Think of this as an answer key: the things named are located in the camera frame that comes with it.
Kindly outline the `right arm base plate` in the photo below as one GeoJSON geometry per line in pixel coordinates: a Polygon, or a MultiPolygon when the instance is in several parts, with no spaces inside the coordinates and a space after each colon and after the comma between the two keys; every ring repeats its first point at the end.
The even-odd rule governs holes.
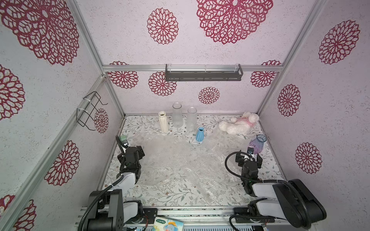
{"type": "Polygon", "coordinates": [[[233,208],[234,215],[236,215],[237,223],[270,223],[275,222],[274,218],[268,218],[261,215],[255,206],[248,205],[247,207],[233,208]]]}

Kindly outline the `purple blue glass vase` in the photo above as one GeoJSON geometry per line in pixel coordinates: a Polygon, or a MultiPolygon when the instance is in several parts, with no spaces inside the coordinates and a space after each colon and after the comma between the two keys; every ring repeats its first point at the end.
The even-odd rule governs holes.
{"type": "Polygon", "coordinates": [[[256,135],[256,138],[250,141],[249,146],[254,148],[255,154],[260,154],[264,149],[264,144],[267,141],[267,138],[263,134],[256,135]]]}

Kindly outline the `tissue pack with cartoon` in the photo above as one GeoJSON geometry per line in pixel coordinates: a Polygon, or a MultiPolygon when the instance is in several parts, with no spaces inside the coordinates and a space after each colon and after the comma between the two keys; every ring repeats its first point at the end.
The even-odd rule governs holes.
{"type": "Polygon", "coordinates": [[[153,231],[183,231],[184,223],[178,220],[156,217],[153,223],[153,231]]]}

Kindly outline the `black wall shelf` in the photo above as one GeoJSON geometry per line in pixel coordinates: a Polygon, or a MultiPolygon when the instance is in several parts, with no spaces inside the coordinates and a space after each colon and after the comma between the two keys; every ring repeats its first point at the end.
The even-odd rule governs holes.
{"type": "Polygon", "coordinates": [[[169,82],[241,81],[244,72],[238,64],[233,71],[172,71],[165,68],[165,80],[169,82]]]}

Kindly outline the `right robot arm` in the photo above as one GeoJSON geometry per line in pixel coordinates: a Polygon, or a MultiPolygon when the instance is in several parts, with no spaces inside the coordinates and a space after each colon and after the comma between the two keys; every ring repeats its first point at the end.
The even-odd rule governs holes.
{"type": "Polygon", "coordinates": [[[283,219],[295,228],[306,230],[313,223],[327,218],[324,206],[300,179],[261,180],[258,170],[263,160],[253,148],[250,147],[247,152],[234,152],[233,155],[241,173],[230,173],[241,179],[247,195],[255,197],[248,204],[248,210],[239,213],[241,218],[264,222],[283,219]]]}

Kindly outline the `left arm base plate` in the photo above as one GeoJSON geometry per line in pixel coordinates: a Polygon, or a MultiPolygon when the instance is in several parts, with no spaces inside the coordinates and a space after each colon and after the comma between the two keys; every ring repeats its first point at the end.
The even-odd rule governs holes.
{"type": "Polygon", "coordinates": [[[139,215],[139,217],[137,217],[137,218],[129,219],[126,222],[126,224],[143,224],[143,225],[146,225],[148,223],[149,225],[153,225],[157,215],[158,215],[158,209],[157,208],[144,208],[142,215],[139,215]]]}

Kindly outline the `bubble purple vase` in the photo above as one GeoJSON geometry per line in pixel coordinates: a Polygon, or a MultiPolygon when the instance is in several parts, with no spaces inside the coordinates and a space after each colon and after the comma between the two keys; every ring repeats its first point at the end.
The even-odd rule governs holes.
{"type": "Polygon", "coordinates": [[[247,146],[253,136],[231,135],[218,127],[209,131],[202,142],[202,145],[213,154],[227,156],[236,151],[247,151],[247,146]]]}

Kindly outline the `bubble item front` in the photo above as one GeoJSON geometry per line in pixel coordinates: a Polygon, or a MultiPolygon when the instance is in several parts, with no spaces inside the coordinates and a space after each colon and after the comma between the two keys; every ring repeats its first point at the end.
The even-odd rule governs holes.
{"type": "Polygon", "coordinates": [[[225,168],[225,156],[205,154],[186,158],[186,178],[197,188],[209,204],[232,205],[235,196],[244,195],[241,180],[225,168]]]}

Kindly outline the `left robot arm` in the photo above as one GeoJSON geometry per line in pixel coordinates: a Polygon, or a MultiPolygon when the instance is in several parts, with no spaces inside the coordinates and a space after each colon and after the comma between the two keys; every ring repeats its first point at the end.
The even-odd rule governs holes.
{"type": "Polygon", "coordinates": [[[140,160],[144,156],[141,146],[128,147],[119,155],[121,168],[118,179],[105,189],[90,194],[79,231],[124,231],[129,220],[139,222],[145,217],[140,200],[123,201],[140,178],[140,160]]]}

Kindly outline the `cream ribbed ceramic vase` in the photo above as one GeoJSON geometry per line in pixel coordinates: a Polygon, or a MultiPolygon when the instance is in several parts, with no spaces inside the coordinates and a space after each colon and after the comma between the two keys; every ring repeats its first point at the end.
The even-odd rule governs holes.
{"type": "Polygon", "coordinates": [[[159,112],[159,123],[160,123],[160,129],[163,133],[168,132],[168,121],[167,121],[167,115],[164,111],[159,112]]]}

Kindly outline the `white pink plush toy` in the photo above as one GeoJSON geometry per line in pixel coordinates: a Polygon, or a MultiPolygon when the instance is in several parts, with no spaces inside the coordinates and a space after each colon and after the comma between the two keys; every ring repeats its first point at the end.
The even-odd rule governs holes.
{"type": "Polygon", "coordinates": [[[257,124],[260,117],[255,113],[245,112],[241,117],[232,117],[230,122],[221,121],[218,125],[221,131],[230,135],[247,135],[257,124]]]}

